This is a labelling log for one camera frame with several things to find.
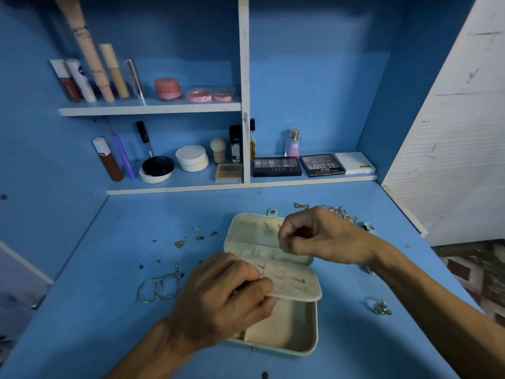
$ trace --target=person's left hand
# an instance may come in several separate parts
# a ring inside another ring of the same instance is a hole
[[[196,268],[165,319],[178,353],[224,342],[268,318],[277,298],[274,284],[257,268],[230,253],[218,253]]]

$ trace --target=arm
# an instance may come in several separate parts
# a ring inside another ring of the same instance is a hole
[[[233,254],[218,253],[196,268],[174,310],[104,379],[162,379],[203,348],[268,318],[274,285]]]
[[[503,376],[505,328],[439,285],[386,241],[315,207],[289,215],[279,230],[279,243],[291,254],[368,265],[461,378]]]

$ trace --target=pink perfume bottle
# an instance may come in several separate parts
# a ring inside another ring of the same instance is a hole
[[[299,134],[299,129],[291,129],[291,134],[286,140],[286,150],[284,151],[285,157],[300,156],[301,138],[299,137]]]

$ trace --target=beige squeeze tube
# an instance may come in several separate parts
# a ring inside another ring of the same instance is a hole
[[[109,68],[110,74],[112,75],[112,79],[114,80],[114,84],[116,85],[116,89],[118,90],[118,94],[121,99],[129,99],[130,92],[126,87],[125,80],[123,79],[123,75],[121,74],[121,68],[119,68],[118,59],[116,58],[116,53],[114,53],[114,49],[112,49],[112,44],[99,44],[100,50],[105,58],[105,63]]]
[[[110,89],[109,78],[105,73],[100,57],[98,57],[97,50],[93,44],[91,34],[86,26],[86,21],[84,20],[79,0],[55,1],[67,19],[70,28],[72,28],[75,39],[81,48],[82,54],[92,71],[93,78],[97,83],[97,86],[100,88],[100,92],[102,92],[105,101],[113,102],[115,99],[112,94],[112,90]]]

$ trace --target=jewelry box lid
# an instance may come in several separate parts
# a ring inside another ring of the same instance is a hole
[[[260,275],[274,282],[270,297],[315,302],[322,297],[316,272],[309,267],[310,256],[283,252],[277,234],[284,218],[239,214],[233,218],[224,242],[224,251],[251,263]]]

